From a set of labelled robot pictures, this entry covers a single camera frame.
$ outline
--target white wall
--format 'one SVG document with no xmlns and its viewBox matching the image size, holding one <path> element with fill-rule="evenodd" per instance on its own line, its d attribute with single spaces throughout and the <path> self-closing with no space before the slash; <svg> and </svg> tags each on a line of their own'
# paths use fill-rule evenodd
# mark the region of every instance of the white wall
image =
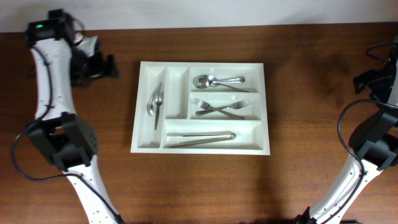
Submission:
<svg viewBox="0 0 398 224">
<path fill-rule="evenodd" d="M 0 32 L 57 8 L 87 29 L 398 21 L 398 0 L 0 0 Z"/>
</svg>

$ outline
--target cutlery tray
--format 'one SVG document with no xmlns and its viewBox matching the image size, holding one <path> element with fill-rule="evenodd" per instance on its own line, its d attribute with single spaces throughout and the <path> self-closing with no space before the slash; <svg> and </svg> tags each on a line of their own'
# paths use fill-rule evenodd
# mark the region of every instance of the cutlery tray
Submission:
<svg viewBox="0 0 398 224">
<path fill-rule="evenodd" d="M 193 77 L 213 75 L 219 80 L 244 77 L 243 83 L 227 83 L 250 92 L 238 92 L 225 86 L 199 89 Z M 147 113 L 147 103 L 159 82 L 164 93 L 159 108 L 159 121 Z M 202 109 L 192 103 L 201 99 L 211 106 L 224 106 L 246 100 L 250 104 L 227 112 L 243 116 L 235 120 L 217 111 L 203 116 L 195 113 Z M 173 144 L 209 137 L 173 137 L 182 133 L 235 133 L 233 140 L 210 142 L 192 146 L 169 148 Z M 141 62 L 136 115 L 132 132 L 132 153 L 187 153 L 187 154 L 252 154 L 269 155 L 266 90 L 264 68 L 261 63 L 190 63 Z"/>
</svg>

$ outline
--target silver fork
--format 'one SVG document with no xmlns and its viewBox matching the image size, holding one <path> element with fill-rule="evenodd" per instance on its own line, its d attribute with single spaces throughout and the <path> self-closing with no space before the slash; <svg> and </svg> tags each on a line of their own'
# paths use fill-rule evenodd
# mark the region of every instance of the silver fork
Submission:
<svg viewBox="0 0 398 224">
<path fill-rule="evenodd" d="M 242 100 L 242 101 L 239 101 L 239 102 L 231 103 L 230 105 L 220 106 L 220 107 L 217 107 L 217 109 L 223 110 L 223 109 L 226 109 L 226 108 L 231 108 L 231 109 L 234 109 L 234 110 L 238 110 L 238 109 L 241 109 L 241 108 L 243 108 L 243 107 L 245 107 L 245 106 L 247 106 L 249 104 L 250 104 L 250 100 L 247 99 L 247 100 Z M 197 111 L 195 114 L 197 116 L 203 116 L 205 114 L 209 114 L 209 113 L 212 113 L 214 111 L 215 110 L 203 110 L 203 111 Z"/>
<path fill-rule="evenodd" d="M 229 116 L 230 118 L 233 118 L 233 119 L 244 119 L 244 117 L 242 117 L 242 116 L 238 116 L 238 115 L 231 114 L 229 112 L 214 108 L 210 104 L 204 102 L 203 100 L 199 100 L 198 98 L 194 98 L 192 100 L 192 102 L 193 102 L 194 105 L 197 105 L 198 107 L 200 107 L 200 108 L 202 108 L 204 110 L 215 110 L 215 111 L 218 111 L 218 112 L 220 112 L 222 114 L 225 114 L 226 116 Z"/>
</svg>

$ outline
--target tongs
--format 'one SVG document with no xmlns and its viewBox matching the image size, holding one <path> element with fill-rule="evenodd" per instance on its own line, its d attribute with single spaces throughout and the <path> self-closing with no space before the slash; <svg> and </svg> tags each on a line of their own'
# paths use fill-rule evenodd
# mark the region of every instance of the tongs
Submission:
<svg viewBox="0 0 398 224">
<path fill-rule="evenodd" d="M 219 138 L 210 138 L 210 139 L 201 139 L 201 140 L 194 140 L 194 141 L 186 141 L 180 142 L 178 144 L 173 144 L 171 146 L 166 147 L 183 147 L 183 146 L 192 146 L 196 144 L 204 144 L 210 142 L 219 142 L 219 141 L 226 141 L 226 140 L 234 140 L 236 137 L 235 133 L 195 133 L 195 134 L 167 134 L 168 137 L 203 137 L 203 136 L 226 136 L 226 137 L 219 137 Z"/>
</svg>

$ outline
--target wooden table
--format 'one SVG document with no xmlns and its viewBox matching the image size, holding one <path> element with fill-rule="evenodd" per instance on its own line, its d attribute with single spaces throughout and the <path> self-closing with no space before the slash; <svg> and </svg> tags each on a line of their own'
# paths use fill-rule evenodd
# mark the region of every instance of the wooden table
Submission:
<svg viewBox="0 0 398 224">
<path fill-rule="evenodd" d="M 352 78 L 381 63 L 365 57 L 371 45 L 397 34 L 397 23 L 257 26 L 206 29 L 102 30 L 120 80 L 77 88 L 79 115 L 98 135 L 99 168 L 112 202 L 128 223 L 239 223 L 294 218 L 327 191 L 347 152 L 336 135 Z M 0 222 L 88 223 L 68 180 L 30 182 L 11 166 L 9 147 L 34 118 L 36 80 L 23 34 L 0 34 Z M 140 61 L 264 63 L 271 156 L 131 154 Z M 358 105 L 343 134 L 376 107 Z M 58 174 L 25 139 L 18 162 L 30 174 Z M 377 177 L 345 219 L 398 220 L 398 169 Z"/>
</svg>

